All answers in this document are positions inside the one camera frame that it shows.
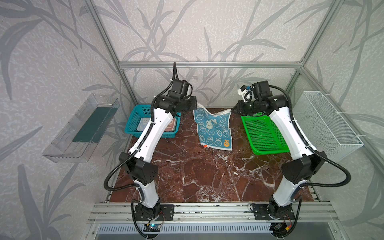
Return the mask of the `teal plastic basket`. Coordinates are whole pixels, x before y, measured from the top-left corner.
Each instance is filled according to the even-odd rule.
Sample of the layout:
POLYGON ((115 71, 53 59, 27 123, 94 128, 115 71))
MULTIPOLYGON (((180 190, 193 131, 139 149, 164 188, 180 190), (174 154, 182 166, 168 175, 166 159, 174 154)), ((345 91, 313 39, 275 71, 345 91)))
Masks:
MULTIPOLYGON (((139 138, 151 118, 151 105, 137 105, 133 108, 125 127, 125 133, 139 138)), ((181 113, 177 113, 174 120, 162 134, 162 138, 174 138, 178 132, 181 113)))

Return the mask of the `green plastic basket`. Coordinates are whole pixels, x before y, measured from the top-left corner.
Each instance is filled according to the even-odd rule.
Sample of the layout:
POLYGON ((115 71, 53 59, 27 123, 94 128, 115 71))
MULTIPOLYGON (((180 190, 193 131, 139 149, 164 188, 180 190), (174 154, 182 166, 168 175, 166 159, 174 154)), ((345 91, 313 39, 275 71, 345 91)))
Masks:
POLYGON ((280 130, 269 116, 241 116, 251 149, 255 155, 289 153, 289 147, 280 130))

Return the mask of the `blue bunny towel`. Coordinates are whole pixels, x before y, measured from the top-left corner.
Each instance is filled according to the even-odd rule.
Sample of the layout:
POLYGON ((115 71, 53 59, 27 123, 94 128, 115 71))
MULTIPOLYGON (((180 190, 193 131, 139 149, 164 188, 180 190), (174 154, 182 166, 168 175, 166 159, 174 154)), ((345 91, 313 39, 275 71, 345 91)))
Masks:
POLYGON ((203 105, 198 104, 198 108, 193 113, 198 137, 203 147, 224 151, 233 150, 230 109, 212 114, 203 105))

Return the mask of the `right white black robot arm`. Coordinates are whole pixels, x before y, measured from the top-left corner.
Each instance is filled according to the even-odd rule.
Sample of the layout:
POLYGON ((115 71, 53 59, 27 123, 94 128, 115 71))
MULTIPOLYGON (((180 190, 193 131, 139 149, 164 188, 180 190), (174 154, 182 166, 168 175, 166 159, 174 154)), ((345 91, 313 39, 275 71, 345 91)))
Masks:
POLYGON ((310 143, 294 117, 291 98, 282 88, 262 81, 241 86, 238 95, 241 100, 231 112, 240 116, 253 116, 256 113, 269 116, 281 132, 292 157, 292 161, 282 165, 283 178, 271 197, 270 213, 286 211, 292 206, 300 189, 305 186, 338 188, 351 181, 352 176, 346 168, 328 159, 325 152, 319 152, 310 143), (311 183, 310 178, 324 163, 341 170, 346 178, 333 184, 311 183))

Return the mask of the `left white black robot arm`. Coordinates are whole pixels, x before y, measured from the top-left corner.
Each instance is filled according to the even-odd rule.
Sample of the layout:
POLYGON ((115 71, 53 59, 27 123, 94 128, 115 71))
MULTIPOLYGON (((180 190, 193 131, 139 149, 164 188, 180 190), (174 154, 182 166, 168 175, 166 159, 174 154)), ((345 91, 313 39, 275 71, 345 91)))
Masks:
POLYGON ((129 152, 120 154, 121 163, 104 180, 105 190, 113 192, 135 187, 140 192, 140 204, 143 207, 150 210, 157 208, 160 204, 155 185, 158 166, 151 163, 153 154, 165 129, 177 113, 197 109, 197 98, 192 93, 188 93, 192 90, 193 87, 188 81, 172 79, 165 90, 154 96, 150 107, 150 121, 129 152), (127 167, 134 182, 122 187, 109 186, 112 176, 123 166, 127 167))

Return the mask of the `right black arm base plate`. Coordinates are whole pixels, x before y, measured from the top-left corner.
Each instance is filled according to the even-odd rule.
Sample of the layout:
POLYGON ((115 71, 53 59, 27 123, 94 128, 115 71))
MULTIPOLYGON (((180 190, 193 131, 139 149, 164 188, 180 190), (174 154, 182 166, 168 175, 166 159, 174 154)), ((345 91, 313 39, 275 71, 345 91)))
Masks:
POLYGON ((250 210, 254 214, 255 220, 284 220, 288 216, 290 220, 295 220, 296 216, 292 204, 280 207, 273 204, 250 204, 250 210))

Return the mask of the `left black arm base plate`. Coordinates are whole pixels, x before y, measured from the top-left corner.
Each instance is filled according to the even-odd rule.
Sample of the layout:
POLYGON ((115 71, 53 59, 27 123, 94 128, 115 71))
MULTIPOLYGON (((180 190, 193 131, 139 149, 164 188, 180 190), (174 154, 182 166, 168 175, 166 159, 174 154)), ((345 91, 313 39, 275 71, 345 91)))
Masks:
POLYGON ((153 208, 147 208, 142 204, 138 204, 135 206, 133 214, 136 221, 172 221, 174 211, 174 205, 156 204, 153 208))

